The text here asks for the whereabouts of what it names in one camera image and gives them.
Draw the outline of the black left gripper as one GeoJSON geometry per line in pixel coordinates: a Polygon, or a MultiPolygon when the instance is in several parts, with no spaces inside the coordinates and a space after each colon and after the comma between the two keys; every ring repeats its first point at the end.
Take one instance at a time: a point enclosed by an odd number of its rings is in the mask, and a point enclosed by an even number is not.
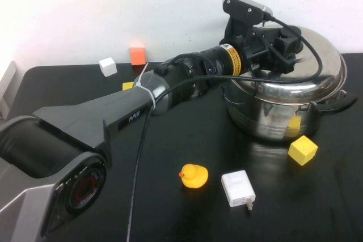
{"type": "Polygon", "coordinates": [[[270,50],[271,43],[264,37],[264,30],[260,24],[263,19],[237,19],[229,17],[220,44],[230,44],[242,58],[246,67],[259,65],[260,69],[276,73],[288,74],[294,71],[296,55],[302,51],[301,39],[291,33],[286,27],[277,31],[273,47],[278,52],[270,50]],[[286,57],[280,53],[290,53],[286,57]]]}

